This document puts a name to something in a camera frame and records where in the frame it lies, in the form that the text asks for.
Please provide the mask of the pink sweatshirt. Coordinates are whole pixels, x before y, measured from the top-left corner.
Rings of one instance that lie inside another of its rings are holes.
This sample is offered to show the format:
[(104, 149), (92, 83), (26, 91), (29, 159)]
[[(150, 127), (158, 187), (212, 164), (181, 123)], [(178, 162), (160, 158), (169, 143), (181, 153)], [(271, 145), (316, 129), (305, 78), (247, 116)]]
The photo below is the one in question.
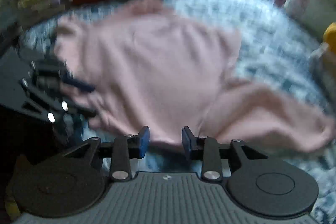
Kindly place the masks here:
[(234, 75), (241, 36), (177, 15), (162, 0), (132, 0), (105, 19), (58, 20), (55, 55), (91, 93), (64, 87), (93, 108), (94, 129), (182, 145), (181, 131), (311, 152), (335, 138), (335, 120), (264, 84)]

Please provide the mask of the folded light clothes pile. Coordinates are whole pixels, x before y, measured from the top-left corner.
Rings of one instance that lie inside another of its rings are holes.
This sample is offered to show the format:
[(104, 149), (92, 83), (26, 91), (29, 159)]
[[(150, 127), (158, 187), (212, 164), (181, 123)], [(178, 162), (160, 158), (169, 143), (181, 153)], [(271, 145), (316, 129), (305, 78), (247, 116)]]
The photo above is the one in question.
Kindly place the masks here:
[(335, 53), (323, 42), (311, 53), (309, 63), (315, 80), (322, 86), (329, 100), (335, 101)]

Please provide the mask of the yellow folded garment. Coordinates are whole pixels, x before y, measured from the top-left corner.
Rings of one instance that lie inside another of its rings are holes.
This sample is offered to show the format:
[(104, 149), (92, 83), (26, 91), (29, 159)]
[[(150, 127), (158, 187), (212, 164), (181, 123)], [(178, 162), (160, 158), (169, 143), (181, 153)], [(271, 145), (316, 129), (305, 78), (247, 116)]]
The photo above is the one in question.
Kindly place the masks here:
[(326, 44), (326, 52), (322, 57), (323, 65), (335, 77), (335, 22), (326, 29), (323, 42)]

